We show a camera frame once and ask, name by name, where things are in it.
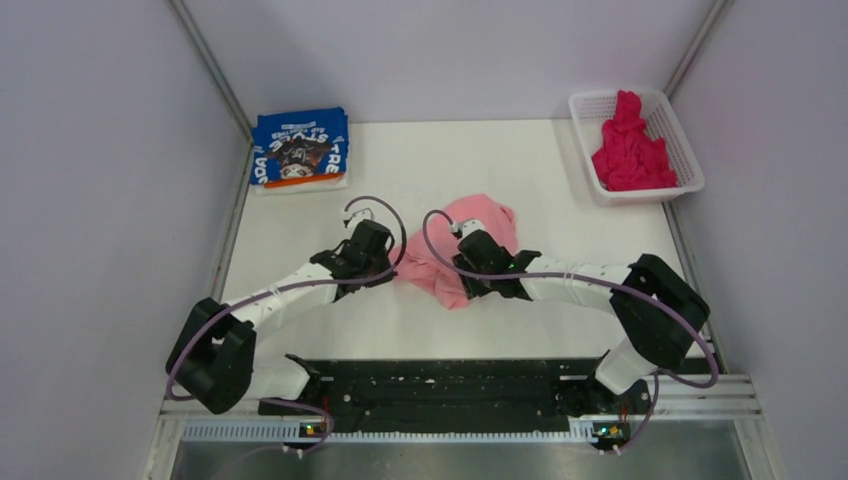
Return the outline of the light pink t-shirt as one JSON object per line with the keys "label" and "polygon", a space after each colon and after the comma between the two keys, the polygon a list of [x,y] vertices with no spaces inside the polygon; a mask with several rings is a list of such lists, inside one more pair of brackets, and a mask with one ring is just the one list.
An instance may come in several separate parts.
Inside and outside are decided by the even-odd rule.
{"label": "light pink t-shirt", "polygon": [[517,247],[513,210],[477,194],[429,211],[406,246],[391,251],[390,259],[399,262],[398,281],[454,310],[497,290],[502,283],[494,277],[509,270]]}

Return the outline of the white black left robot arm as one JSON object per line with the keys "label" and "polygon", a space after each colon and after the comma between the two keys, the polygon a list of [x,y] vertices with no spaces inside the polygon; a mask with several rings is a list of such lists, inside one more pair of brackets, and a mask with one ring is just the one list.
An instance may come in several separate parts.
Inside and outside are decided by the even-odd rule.
{"label": "white black left robot arm", "polygon": [[198,301],[166,362],[168,398],[196,400],[212,414],[265,398],[282,399],[297,413],[314,410],[321,397],[315,371],[292,355],[260,366],[256,349],[301,315],[393,278],[392,232],[369,219],[348,230],[336,248],[259,292],[230,302]]}

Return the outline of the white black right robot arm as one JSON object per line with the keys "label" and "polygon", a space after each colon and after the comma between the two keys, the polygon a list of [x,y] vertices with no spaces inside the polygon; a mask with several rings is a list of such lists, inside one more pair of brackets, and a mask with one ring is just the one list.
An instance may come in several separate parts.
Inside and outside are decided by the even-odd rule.
{"label": "white black right robot arm", "polygon": [[662,258],[643,254],[626,265],[559,260],[535,250],[509,252],[484,230],[465,235],[451,262],[471,297],[557,301],[614,317],[625,338],[606,353],[586,385],[589,404],[612,412],[627,390],[652,373],[678,368],[711,309]]}

